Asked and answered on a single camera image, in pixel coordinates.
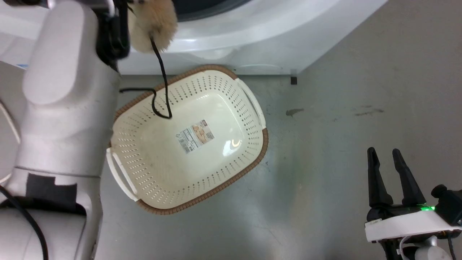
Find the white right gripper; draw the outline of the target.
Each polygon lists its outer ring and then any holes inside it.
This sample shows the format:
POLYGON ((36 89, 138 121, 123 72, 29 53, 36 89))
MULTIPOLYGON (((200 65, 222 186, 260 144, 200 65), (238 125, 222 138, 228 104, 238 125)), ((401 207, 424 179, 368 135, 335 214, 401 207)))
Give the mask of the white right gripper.
POLYGON ((380 161, 374 147, 367 150, 369 210, 365 237, 369 242, 393 240, 416 235, 437 234, 461 230, 461 225, 449 224, 436 211, 436 206, 424 205, 426 199, 399 149, 392 150, 395 170, 403 192, 402 205, 393 205, 386 191, 380 161))

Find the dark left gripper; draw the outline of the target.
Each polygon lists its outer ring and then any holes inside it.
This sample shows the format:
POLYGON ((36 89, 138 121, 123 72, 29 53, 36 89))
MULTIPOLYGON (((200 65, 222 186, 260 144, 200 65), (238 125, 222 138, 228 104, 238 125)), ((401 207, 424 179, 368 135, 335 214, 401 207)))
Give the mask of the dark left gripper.
POLYGON ((118 61, 128 57, 128 1, 106 0, 106 7, 95 8, 98 20, 96 51, 99 59, 119 72, 118 61))

